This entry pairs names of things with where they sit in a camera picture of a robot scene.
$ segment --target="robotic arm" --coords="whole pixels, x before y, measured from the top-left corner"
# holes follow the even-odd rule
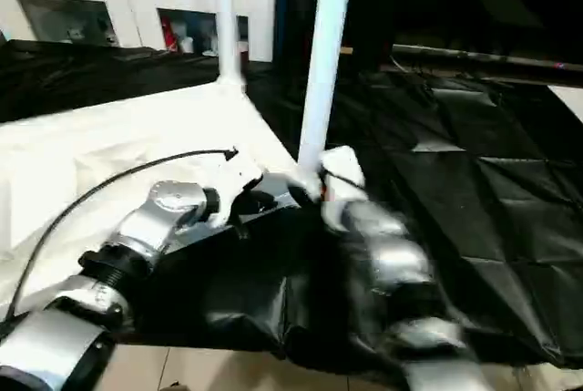
[[[319,180],[301,187],[312,199],[323,195],[322,217],[344,238],[351,337],[399,363],[412,391],[490,389],[447,314],[427,256],[398,217],[369,201],[353,151],[335,149],[322,165],[324,192]],[[197,222],[225,225],[235,198],[260,179],[252,160],[237,154],[207,188],[156,183],[99,251],[82,255],[81,273],[0,344],[0,389],[92,389],[115,348],[110,333],[131,324],[160,257]]]
[[[261,170],[239,153],[213,187],[156,183],[98,252],[81,256],[81,273],[0,344],[0,389],[91,389],[115,348],[108,334],[131,323],[138,290],[168,247],[197,222],[224,225],[237,195],[260,179]]]

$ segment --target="tiled floor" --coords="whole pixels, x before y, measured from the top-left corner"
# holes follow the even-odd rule
[[[551,365],[516,370],[486,365],[496,391],[559,391],[580,386],[580,371]],[[121,345],[98,391],[158,391],[176,382],[189,391],[381,391],[382,386],[307,370],[265,353]]]

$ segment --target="red object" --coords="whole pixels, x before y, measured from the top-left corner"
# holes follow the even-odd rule
[[[179,41],[172,31],[172,24],[167,17],[161,17],[160,23],[162,24],[162,34],[164,34],[164,44],[168,51],[178,51]]]

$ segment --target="black cloth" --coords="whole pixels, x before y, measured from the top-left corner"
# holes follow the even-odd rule
[[[213,59],[10,42],[0,48],[0,118],[216,75]],[[246,78],[249,97],[295,155],[305,79],[265,64],[250,64]],[[371,195],[409,220],[481,359],[583,367],[582,139],[581,123],[546,87],[341,73],[328,146],[354,147]],[[252,227],[249,243],[222,236],[166,257],[153,303],[122,338],[267,350],[394,383],[389,365],[347,343],[342,266],[317,216],[270,219]]]

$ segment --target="black hose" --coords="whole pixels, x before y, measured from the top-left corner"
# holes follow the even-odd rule
[[[79,198],[77,198],[75,201],[73,201],[66,209],[64,209],[53,220],[53,222],[51,222],[51,224],[46,228],[45,232],[43,233],[41,238],[36,243],[35,248],[33,249],[33,251],[30,254],[30,257],[28,258],[28,262],[26,263],[26,267],[22,271],[22,274],[20,275],[20,279],[18,280],[18,284],[16,285],[15,293],[12,297],[12,301],[10,302],[10,305],[8,306],[8,311],[6,312],[5,321],[12,320],[15,317],[16,307],[18,306],[18,303],[20,303],[22,289],[26,283],[26,280],[28,280],[28,277],[35,266],[35,262],[36,262],[36,258],[38,257],[38,254],[40,253],[42,248],[45,246],[46,241],[48,240],[50,235],[55,231],[56,227],[58,227],[58,225],[63,221],[63,219],[65,219],[65,217],[67,215],[69,215],[69,213],[71,213],[80,204],[82,204],[83,202],[85,202],[86,200],[91,198],[93,195],[95,195],[100,190],[106,188],[107,186],[109,186],[111,183],[113,183],[115,181],[123,179],[124,177],[127,177],[129,175],[133,175],[137,172],[140,172],[142,170],[146,170],[148,168],[152,168],[152,167],[157,166],[161,163],[166,163],[168,161],[172,161],[172,160],[176,160],[176,159],[183,159],[185,157],[199,156],[199,155],[203,155],[203,154],[224,154],[227,159],[230,159],[235,154],[237,154],[237,151],[228,150],[228,149],[199,149],[199,150],[195,150],[195,151],[186,151],[186,152],[182,152],[180,154],[174,154],[172,156],[163,157],[161,159],[152,160],[152,161],[149,161],[148,163],[144,163],[142,165],[135,166],[135,167],[130,168],[128,170],[124,170],[124,171],[122,171],[122,172],[120,172],[112,177],[109,177],[107,180],[102,181],[97,186],[88,190],[83,195],[81,195]]]

